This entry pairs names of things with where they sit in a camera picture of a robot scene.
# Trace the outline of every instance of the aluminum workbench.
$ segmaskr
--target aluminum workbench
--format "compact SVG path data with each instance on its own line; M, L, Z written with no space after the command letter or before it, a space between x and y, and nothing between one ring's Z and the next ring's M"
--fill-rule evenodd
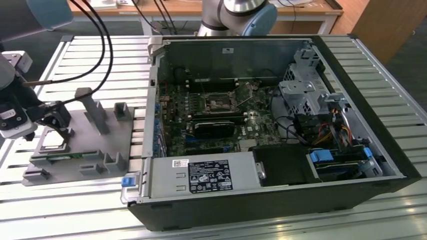
M142 166L147 36L113 37L115 65L109 82L95 93L105 108L115 102L137 107L130 171ZM233 223L189 230L151 232L121 201L122 178L26 187L21 181L38 145L7 140L0 150L0 239L422 239L427 235L427 114L358 39L322 36L357 87L413 161L424 179L396 193L377 196L354 209ZM41 80L85 73L98 62L97 36L62 42ZM37 88L42 101L67 100L77 88L95 88L109 59L95 73L77 81ZM338 89L333 78L332 84ZM67 105L82 109L81 103Z

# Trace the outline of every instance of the blue tab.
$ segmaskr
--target blue tab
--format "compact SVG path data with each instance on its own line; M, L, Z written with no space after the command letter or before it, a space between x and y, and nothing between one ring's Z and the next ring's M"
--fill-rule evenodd
M372 158L374 156L372 149L369 147L364 148L364 151L365 151L368 158Z
M330 150L314 150L310 157L314 163L334 161L334 156Z
M122 187L134 187L135 186L135 177L125 177L122 179Z
M312 161L313 161L314 163L320 161L316 152L310 153L310 158L312 158Z

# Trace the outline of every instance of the wooden table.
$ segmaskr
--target wooden table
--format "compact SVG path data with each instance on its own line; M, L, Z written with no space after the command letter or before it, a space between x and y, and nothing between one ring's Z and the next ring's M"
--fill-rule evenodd
M201 21L202 20L202 1L189 2L191 0L167 0L165 5L171 14L174 21ZM77 21L89 21L83 12L70 3L71 10ZM138 6L149 19L153 21L163 21L154 0L141 0ZM326 0L314 0L313 3L302 4L305 8L296 8L297 21L320 21L322 22L320 34L329 34L338 16L344 14L344 10L333 9ZM118 6L118 9L99 10L99 15L106 21L141 21L145 35L153 35L153 29L145 19L139 16L134 6ZM294 8L278 8L278 21L294 21Z

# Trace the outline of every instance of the small component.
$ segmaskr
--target small component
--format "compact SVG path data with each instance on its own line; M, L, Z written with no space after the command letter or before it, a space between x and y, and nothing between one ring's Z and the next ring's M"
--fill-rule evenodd
M230 138L235 134L235 123L205 122L194 125L194 135L198 139L221 139Z
M169 101L171 101L171 97L170 96L161 96L159 100L161 100L161 102L169 102Z
M134 187L137 185L135 182L135 177L125 177L122 178L122 187Z
M252 147L257 146L257 140L256 139L241 140L240 146L241 146L242 152L248 152Z
M366 153L368 158L372 158L374 156L372 149L369 147L364 148L364 151Z
M334 156L330 150L314 150L310 154L310 158L314 163L334 161Z

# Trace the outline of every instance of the black cord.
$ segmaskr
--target black cord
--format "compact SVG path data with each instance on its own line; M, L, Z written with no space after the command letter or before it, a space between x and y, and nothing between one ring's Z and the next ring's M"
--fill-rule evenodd
M301 141L302 144L305 144L305 145L308 145L308 146L313 146L313 144L312 144L310 142L308 142L308 140L306 140L297 132L292 131L290 128L286 127L286 126L284 126L282 123L278 121L278 119L281 119L281 118L288 118L288 119L293 120L294 117L292 117L292 116L280 116L278 118L276 118L274 109L273 109L273 105L274 105L274 104L273 104L273 103L274 103L276 91L280 90L280 89L281 89L280 86L276 87L276 89L273 90L272 98L270 98L270 106L269 106L269 107L270 107L272 117L273 117L276 123L278 124L278 126L280 126L284 130L286 130L290 134L293 134L293 135L298 138L298 140Z
M163 3L162 0L161 0L161 4L162 4L162 6L163 6L163 8L165 8L166 14L167 14L167 16L169 16L169 20L171 21L171 24L173 24L173 27L174 27L174 31L175 31L175 35L178 35L179 33L178 33L178 31L177 31L177 27L175 27L175 23L174 23L173 18L171 18L171 15L170 15L170 11L169 11L167 6L166 6L166 4Z
M181 30L178 30L178 32L185 30L187 23L189 23L189 21L186 21L185 25L182 26Z
M94 23L94 25L95 25L95 27L98 29L98 32L99 32L101 41L102 41L102 53L101 53L101 57L99 57L98 63L95 64L95 66L91 68L90 71L87 71L86 73L81 74L79 76L74 76L71 78L66 78L66 79L62 79L62 80L25 82L22 84L25 87L34 87L34 86L42 86L42 85L50 85L50 84L62 84L62 83L70 82L73 80L81 79L81 78L86 77L87 75L90 75L99 68L99 66L103 63L103 60L105 60L105 57L106 57L106 39L105 39L103 31L102 31L101 26L99 26L98 22L95 21L94 17L85 10L85 8L82 6L78 6L78 5L77 5L77 7L81 9L81 11L87 16L87 18L91 20L91 22Z
M285 5L281 0L278 0L278 1L282 4L282 6L292 8L292 6ZM294 22L293 22L293 27L292 27L292 34L293 34L294 33L296 22L297 22L297 10L296 10L296 8L304 9L305 7L304 6L296 6L296 4L290 0L286 0L286 1L293 5L293 9L294 9Z
M83 12L87 12L87 11L85 10L85 8L81 6L81 4L77 3L75 0L70 0L70 1L73 2L73 4L74 4ZM91 10L91 12L94 13L94 15L95 15L95 17L97 17L97 19L98 19L98 21L99 21L99 24L102 25L102 28L103 28L103 30L105 30L105 32L106 32L107 41L109 41L109 47L110 47L110 63L109 63L109 69L107 69L107 73L106 73L106 76L105 76L103 80L101 81L98 87L97 87L91 92L89 92L87 94L83 94L82 96L78 96L78 97L75 97L75 98L73 98L73 99L70 99L70 100L67 100L67 101L63 101L63 102L61 102L61 103L58 103L58 104L47 107L46 110L47 110L49 112L50 112L50 111L55 111L55 109L57 109L58 107L65 106L66 104L73 103L73 102L75 102L75 101L79 101L81 99L89 97L89 96L91 96L94 93L97 93L97 92L101 90L101 88L103 87L103 85L105 85L105 83L106 83L106 81L107 81L107 79L109 79L109 77L110 77L110 74L111 74L111 72L113 72L113 68L114 68L114 60L115 60L114 43L113 43L113 38L111 38L111 35L110 35L110 32L109 32L109 29L107 29L107 27L106 27L105 21L103 21L101 15L99 15L99 13L95 11L95 9L94 9L94 7L91 6L91 4L89 3L89 1L87 1L87 0L82 0L82 1L83 1L83 3L86 4L86 6L89 7L89 9Z
M171 28L170 28L170 24L169 24L167 18L166 18L166 15L163 14L163 11L162 11L162 9L161 9L158 0L154 0L154 4L155 4L155 6L158 7L158 10L159 10L159 12L161 12L161 14L162 14L163 20L165 20L166 25L167 25L169 33L170 33L171 35L174 35L174 34L173 34L173 30L171 30Z
M145 14L143 14L143 12L142 12L142 10L141 10L141 8L139 8L135 0L133 0L133 3L134 3L134 6L135 6L135 8L137 8L137 10L138 10L138 12L139 12L139 15L142 16L142 18L145 19L145 21L146 21L147 24L150 25L151 29L153 29L158 34L163 35L163 33L158 30L158 28L157 28L157 27L153 25L153 23L147 20L147 17L145 16Z

